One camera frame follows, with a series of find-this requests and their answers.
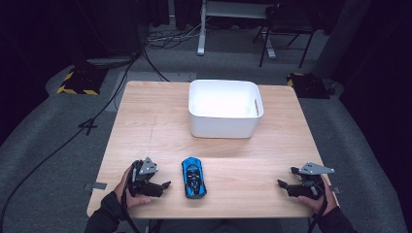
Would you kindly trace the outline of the person's left hand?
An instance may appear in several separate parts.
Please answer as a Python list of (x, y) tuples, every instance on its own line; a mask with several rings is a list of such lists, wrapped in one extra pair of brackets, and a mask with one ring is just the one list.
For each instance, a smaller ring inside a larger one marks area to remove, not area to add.
[(129, 191), (125, 188), (129, 171), (130, 171), (129, 168), (127, 168), (124, 171), (120, 182), (117, 184), (117, 186), (114, 189), (114, 192), (117, 195), (118, 202), (121, 204), (122, 200), (125, 200), (125, 205), (127, 209), (131, 210), (133, 208), (149, 204), (151, 202), (151, 199), (147, 196), (142, 196), (142, 195), (133, 197), (129, 193)]

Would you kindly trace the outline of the grey flat stand base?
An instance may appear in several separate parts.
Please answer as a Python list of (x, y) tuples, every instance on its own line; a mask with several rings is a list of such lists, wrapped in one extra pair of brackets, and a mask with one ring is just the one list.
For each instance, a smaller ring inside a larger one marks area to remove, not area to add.
[(115, 69), (123, 66), (127, 66), (134, 61), (130, 57), (121, 58), (92, 58), (86, 62), (96, 69)]

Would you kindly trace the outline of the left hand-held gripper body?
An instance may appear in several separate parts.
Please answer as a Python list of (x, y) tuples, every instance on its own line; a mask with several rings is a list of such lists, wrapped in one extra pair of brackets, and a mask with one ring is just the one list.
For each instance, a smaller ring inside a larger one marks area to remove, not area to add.
[(149, 157), (134, 161), (127, 178), (127, 188), (130, 194), (133, 197), (137, 194), (160, 197), (163, 194), (164, 185), (150, 182), (157, 171), (156, 164)]

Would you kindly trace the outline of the small yellow-black striped base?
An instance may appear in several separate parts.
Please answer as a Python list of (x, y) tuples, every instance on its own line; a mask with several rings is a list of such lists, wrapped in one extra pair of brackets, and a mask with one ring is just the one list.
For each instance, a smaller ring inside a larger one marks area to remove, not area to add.
[(312, 74), (290, 73), (287, 75), (287, 84), (293, 88), (298, 98), (329, 98), (323, 81)]

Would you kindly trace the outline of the large yellow-black striped base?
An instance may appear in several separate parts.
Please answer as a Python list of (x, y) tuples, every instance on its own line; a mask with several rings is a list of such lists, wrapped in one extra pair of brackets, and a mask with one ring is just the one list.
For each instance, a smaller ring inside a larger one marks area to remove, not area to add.
[(107, 73), (107, 69), (72, 68), (65, 76), (57, 93), (99, 95)]

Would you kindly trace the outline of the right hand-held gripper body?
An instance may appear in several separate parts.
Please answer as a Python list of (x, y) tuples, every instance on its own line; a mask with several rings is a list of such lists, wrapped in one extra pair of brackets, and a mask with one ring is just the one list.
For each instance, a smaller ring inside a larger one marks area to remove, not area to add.
[(300, 176), (300, 184), (289, 184), (287, 193), (289, 196), (306, 196), (311, 199), (319, 199), (325, 193), (323, 174), (332, 174), (333, 168), (328, 168), (313, 162), (307, 162), (303, 167), (291, 167), (294, 175)]

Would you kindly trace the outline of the black chair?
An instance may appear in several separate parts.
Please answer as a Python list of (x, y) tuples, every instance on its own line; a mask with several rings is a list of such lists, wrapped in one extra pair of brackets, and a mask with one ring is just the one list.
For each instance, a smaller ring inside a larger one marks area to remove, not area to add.
[(269, 37), (271, 35), (292, 36), (292, 39), (286, 46), (280, 47), (280, 50), (290, 50), (291, 44), (300, 36), (308, 35), (304, 48), (295, 48), (302, 50), (303, 54), (298, 67), (301, 68), (309, 50), (315, 32), (319, 29), (319, 23), (322, 16), (321, 9), (307, 0), (275, 0), (274, 4), (265, 10), (266, 19), (260, 27), (254, 42), (259, 36), (263, 36), (263, 47), (259, 60), (259, 67), (262, 66), (264, 56), (267, 54), (269, 46)]

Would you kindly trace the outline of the white desk frame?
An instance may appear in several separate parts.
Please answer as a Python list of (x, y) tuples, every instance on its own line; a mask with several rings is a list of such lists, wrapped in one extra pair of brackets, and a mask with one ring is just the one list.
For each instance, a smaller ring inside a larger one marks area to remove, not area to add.
[(206, 17), (240, 17), (252, 19), (265, 19), (267, 4), (217, 2), (214, 0), (202, 0), (200, 12), (200, 33), (197, 46), (197, 54), (205, 54), (206, 43)]

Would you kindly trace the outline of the white plastic bin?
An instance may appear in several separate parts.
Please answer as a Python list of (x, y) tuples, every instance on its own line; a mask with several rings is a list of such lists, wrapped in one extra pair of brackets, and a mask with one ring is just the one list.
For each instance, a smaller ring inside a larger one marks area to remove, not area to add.
[(264, 114), (255, 83), (196, 80), (189, 85), (190, 133), (200, 138), (251, 138)]

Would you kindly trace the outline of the blue toy car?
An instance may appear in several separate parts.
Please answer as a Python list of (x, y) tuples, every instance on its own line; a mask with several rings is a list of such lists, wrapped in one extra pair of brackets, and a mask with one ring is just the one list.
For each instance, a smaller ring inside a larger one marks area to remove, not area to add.
[(188, 199), (199, 199), (207, 194), (201, 161), (188, 157), (182, 162), (185, 195)]

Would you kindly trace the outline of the black tape cross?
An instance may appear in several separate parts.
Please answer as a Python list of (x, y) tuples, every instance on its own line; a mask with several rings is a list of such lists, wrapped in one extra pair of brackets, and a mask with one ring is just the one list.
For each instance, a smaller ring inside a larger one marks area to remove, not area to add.
[(94, 122), (95, 122), (95, 119), (90, 118), (90, 119), (82, 122), (79, 125), (79, 128), (82, 128), (86, 132), (86, 135), (88, 136), (90, 134), (91, 130), (96, 128), (96, 125), (94, 124)]

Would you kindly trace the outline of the long grey tape piece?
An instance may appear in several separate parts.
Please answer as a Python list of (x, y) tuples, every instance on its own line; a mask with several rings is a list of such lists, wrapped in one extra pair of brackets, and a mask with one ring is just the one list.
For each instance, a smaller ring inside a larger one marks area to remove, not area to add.
[(105, 190), (107, 185), (105, 183), (86, 183), (84, 190), (92, 192), (95, 189)]

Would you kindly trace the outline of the person's right hand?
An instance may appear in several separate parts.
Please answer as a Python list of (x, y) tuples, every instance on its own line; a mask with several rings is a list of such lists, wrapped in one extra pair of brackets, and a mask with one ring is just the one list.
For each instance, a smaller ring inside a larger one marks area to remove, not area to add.
[(325, 177), (322, 177), (325, 185), (325, 196), (314, 200), (306, 196), (298, 196), (297, 199), (308, 208), (310, 208), (317, 216), (325, 216), (334, 208), (337, 207), (337, 202), (334, 198), (327, 180)]

